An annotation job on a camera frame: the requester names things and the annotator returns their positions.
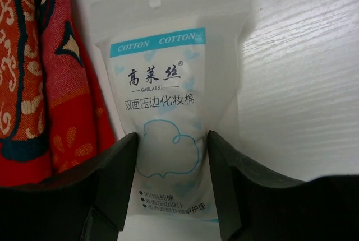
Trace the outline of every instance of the hang hole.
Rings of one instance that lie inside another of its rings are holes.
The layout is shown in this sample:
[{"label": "hang hole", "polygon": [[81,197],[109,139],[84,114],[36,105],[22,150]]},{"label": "hang hole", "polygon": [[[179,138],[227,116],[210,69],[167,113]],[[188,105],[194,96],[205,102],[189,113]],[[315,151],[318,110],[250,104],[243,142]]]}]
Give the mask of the hang hole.
[{"label": "hang hole", "polygon": [[150,0],[149,5],[153,9],[159,8],[161,6],[161,0]]}]

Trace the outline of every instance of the folded fabric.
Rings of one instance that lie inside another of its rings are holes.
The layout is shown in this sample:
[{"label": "folded fabric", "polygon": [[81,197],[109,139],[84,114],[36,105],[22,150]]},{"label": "folded fabric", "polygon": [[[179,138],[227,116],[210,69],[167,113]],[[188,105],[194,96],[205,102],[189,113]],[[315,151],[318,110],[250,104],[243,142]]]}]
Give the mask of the folded fabric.
[{"label": "folded fabric", "polygon": [[0,7],[0,186],[37,183],[115,138],[70,0]]}]

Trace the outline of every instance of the white plastic packaging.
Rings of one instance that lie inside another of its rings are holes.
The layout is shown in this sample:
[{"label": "white plastic packaging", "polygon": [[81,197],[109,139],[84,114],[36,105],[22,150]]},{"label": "white plastic packaging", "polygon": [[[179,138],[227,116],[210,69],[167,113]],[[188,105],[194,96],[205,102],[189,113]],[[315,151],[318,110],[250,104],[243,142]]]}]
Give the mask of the white plastic packaging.
[{"label": "white plastic packaging", "polygon": [[140,144],[131,214],[216,221],[206,134],[238,89],[250,0],[102,0],[91,9],[121,125]]}]

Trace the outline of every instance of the blue cloud outline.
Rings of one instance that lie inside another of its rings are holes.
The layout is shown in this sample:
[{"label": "blue cloud outline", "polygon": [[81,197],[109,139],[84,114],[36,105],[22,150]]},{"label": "blue cloud outline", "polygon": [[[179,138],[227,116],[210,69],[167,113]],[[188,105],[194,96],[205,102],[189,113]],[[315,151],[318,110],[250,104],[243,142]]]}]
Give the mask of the blue cloud outline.
[{"label": "blue cloud outline", "polygon": [[162,175],[161,173],[154,173],[154,174],[151,174],[151,175],[144,175],[143,173],[141,173],[141,171],[139,171],[139,167],[137,166],[137,162],[136,162],[136,169],[137,169],[137,172],[139,172],[140,175],[142,175],[143,177],[145,178],[151,178],[155,175],[159,175],[161,178],[165,178],[167,176],[167,174],[177,174],[177,175],[185,175],[185,174],[190,174],[191,172],[193,172],[196,167],[198,166],[199,162],[200,162],[200,149],[198,148],[197,144],[196,144],[196,140],[189,136],[189,135],[182,135],[181,132],[180,132],[180,129],[178,129],[178,127],[173,123],[173,122],[170,122],[169,120],[165,120],[165,119],[152,119],[152,120],[149,120],[148,122],[146,122],[144,124],[144,138],[142,141],[145,141],[145,137],[147,135],[146,133],[146,126],[149,124],[149,123],[152,123],[152,122],[167,122],[167,123],[170,123],[171,125],[173,125],[177,132],[178,132],[178,135],[176,135],[175,137],[172,138],[172,143],[174,144],[178,144],[181,140],[181,137],[188,137],[190,139],[192,139],[196,149],[197,149],[197,162],[195,163],[195,165],[193,166],[193,168],[190,170],[190,171],[187,171],[187,172],[173,172],[173,171],[168,171],[168,172],[165,172],[164,175]]}]

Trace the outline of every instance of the cloud graphic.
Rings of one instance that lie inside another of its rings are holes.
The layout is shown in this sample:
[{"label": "cloud graphic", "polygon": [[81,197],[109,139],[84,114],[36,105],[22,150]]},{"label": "cloud graphic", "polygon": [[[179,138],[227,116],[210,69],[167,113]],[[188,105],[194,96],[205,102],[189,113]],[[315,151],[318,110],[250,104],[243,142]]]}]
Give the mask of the cloud graphic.
[{"label": "cloud graphic", "polygon": [[156,175],[189,174],[200,161],[196,140],[182,135],[168,120],[150,120],[144,125],[144,137],[139,144],[136,169],[146,178]]}]

